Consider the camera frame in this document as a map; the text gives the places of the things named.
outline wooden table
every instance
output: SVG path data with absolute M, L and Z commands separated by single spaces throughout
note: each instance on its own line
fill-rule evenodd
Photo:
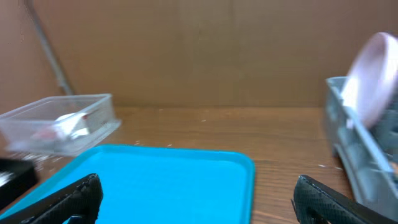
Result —
M 252 223 L 297 223 L 290 199 L 300 174 L 352 198 L 339 159 L 331 156 L 322 108 L 116 108 L 121 127 L 103 144 L 242 152 L 256 163 Z M 1 151 L 0 156 L 32 157 Z M 34 158 L 40 183 L 72 160 Z

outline brown panel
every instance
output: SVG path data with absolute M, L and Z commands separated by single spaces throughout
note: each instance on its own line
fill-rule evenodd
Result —
M 319 106 L 395 0 L 37 0 L 77 93 L 117 105 Z
M 0 1 L 0 114 L 60 91 L 22 1 Z

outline transparent box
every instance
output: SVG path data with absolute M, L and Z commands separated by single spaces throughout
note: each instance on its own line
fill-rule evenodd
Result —
M 77 156 L 116 130 L 112 95 L 52 96 L 0 115 L 10 151 Z

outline plastic bin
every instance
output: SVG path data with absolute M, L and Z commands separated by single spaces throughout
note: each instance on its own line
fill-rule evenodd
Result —
M 0 115 L 8 150 L 77 156 L 117 129 L 110 94 L 53 96 Z
M 398 221 L 398 190 L 386 155 L 355 112 L 342 105 L 345 77 L 326 82 L 325 129 L 333 152 L 343 162 L 356 201 Z

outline dish rack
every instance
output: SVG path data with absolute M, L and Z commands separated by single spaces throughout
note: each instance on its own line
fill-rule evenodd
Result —
M 356 201 L 398 221 L 398 188 L 388 155 L 379 147 L 356 113 L 343 106 L 345 77 L 326 80 L 329 92 L 325 129 L 333 154 L 339 156 Z

